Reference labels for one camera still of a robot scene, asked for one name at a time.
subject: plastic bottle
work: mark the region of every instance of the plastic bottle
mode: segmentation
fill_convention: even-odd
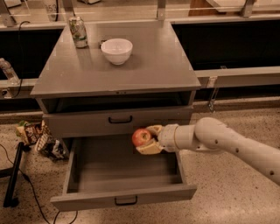
[[[9,61],[1,58],[0,59],[0,67],[3,70],[3,73],[6,75],[8,81],[11,85],[19,85],[20,80],[15,72],[15,70],[12,68]]]

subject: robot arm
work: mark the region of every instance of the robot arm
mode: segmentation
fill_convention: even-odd
[[[156,138],[136,147],[142,154],[156,154],[162,150],[224,150],[280,185],[280,150],[246,138],[214,118],[202,118],[195,125],[156,125],[147,130]]]

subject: apple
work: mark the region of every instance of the apple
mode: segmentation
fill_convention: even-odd
[[[147,129],[137,129],[132,135],[132,143],[136,147],[146,144],[151,139],[151,133]]]

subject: white bowl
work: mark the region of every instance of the white bowl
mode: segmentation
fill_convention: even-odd
[[[112,38],[101,45],[105,58],[114,65],[123,64],[131,55],[132,43],[125,38]]]

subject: can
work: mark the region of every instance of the can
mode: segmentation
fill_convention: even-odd
[[[78,48],[87,46],[88,36],[84,21],[80,17],[70,17],[69,26],[75,46]]]

